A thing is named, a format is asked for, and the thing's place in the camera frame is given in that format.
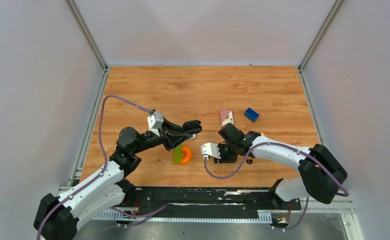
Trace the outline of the black earbud case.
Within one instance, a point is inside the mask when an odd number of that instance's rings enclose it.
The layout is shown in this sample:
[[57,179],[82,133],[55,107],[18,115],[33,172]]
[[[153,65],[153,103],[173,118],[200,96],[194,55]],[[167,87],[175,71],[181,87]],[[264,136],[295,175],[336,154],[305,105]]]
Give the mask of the black earbud case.
[[200,120],[187,121],[183,123],[182,128],[185,133],[198,134],[202,131],[201,121]]

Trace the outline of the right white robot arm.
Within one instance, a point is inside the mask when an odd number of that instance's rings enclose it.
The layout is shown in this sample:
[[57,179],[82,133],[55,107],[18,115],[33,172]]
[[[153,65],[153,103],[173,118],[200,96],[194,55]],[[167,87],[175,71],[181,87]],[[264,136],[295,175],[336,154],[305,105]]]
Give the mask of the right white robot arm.
[[272,140],[263,133],[243,133],[230,123],[218,133],[223,142],[201,146],[205,160],[213,158],[218,164],[235,163],[239,156],[243,156],[245,160],[266,159],[298,171],[298,178],[280,178],[270,187],[268,201],[273,208],[282,208],[288,202],[304,197],[328,205],[337,195],[349,195],[342,186],[348,177],[347,171],[322,144],[312,148],[288,145]]

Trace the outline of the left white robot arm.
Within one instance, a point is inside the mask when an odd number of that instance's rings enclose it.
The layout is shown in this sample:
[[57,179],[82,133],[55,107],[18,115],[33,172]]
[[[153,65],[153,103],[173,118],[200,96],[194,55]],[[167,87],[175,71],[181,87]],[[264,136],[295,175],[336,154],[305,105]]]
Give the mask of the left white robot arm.
[[126,177],[141,162],[136,154],[159,145],[170,151],[202,131],[199,120],[187,121],[182,126],[168,120],[148,123],[150,129],[145,133],[133,127],[123,128],[113,154],[87,179],[58,196],[49,193],[42,198],[33,223],[38,240],[72,240],[104,210],[119,204],[131,206],[136,193]]

